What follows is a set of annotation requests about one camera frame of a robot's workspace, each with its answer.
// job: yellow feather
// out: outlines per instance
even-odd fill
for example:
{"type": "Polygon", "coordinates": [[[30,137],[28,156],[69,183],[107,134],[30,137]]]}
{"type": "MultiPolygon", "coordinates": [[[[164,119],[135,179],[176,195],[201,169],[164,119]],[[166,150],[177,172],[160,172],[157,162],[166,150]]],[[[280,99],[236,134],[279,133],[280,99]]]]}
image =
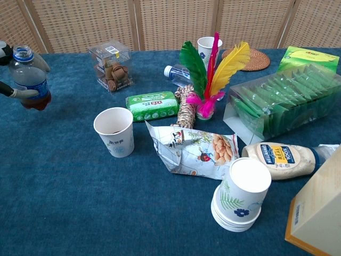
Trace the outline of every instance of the yellow feather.
{"type": "Polygon", "coordinates": [[[250,47],[246,42],[240,42],[218,66],[212,80],[210,96],[216,95],[230,82],[230,77],[243,69],[250,60],[250,47]]]}

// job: mayonnaise bottle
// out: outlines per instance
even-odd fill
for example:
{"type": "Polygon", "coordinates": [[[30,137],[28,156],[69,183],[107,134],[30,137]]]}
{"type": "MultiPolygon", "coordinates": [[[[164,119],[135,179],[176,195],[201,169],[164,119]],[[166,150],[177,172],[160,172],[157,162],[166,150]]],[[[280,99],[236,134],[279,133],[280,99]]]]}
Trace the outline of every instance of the mayonnaise bottle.
{"type": "Polygon", "coordinates": [[[274,142],[245,146],[242,157],[261,161],[269,169],[272,180],[289,179],[317,170],[339,145],[319,145],[305,148],[274,142]]]}

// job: green feather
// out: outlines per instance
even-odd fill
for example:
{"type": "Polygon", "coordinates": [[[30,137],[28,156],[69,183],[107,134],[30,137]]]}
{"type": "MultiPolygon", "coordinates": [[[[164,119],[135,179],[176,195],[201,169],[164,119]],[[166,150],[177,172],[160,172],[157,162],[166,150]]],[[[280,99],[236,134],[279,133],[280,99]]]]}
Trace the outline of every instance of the green feather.
{"type": "Polygon", "coordinates": [[[207,85],[207,72],[202,58],[190,41],[184,42],[182,45],[180,63],[189,70],[194,91],[203,99],[207,85]]]}

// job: woven placemat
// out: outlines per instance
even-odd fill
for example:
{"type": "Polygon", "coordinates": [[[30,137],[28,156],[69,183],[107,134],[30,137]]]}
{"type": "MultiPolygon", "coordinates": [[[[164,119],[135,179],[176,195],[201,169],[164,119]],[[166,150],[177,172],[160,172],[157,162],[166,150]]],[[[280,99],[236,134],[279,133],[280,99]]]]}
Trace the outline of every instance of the woven placemat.
{"type": "MultiPolygon", "coordinates": [[[[223,52],[222,58],[224,59],[233,49],[228,49],[223,52]]],[[[250,50],[250,61],[246,64],[243,71],[258,71],[267,68],[270,65],[269,57],[258,50],[250,50]]]]}

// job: beige box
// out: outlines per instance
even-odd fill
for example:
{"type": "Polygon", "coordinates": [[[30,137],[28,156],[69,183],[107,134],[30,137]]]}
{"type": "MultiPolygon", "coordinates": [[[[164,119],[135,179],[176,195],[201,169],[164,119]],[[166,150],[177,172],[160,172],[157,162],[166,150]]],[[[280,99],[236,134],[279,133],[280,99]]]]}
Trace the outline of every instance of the beige box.
{"type": "Polygon", "coordinates": [[[314,255],[341,255],[341,147],[291,201],[285,240],[314,255]]]}

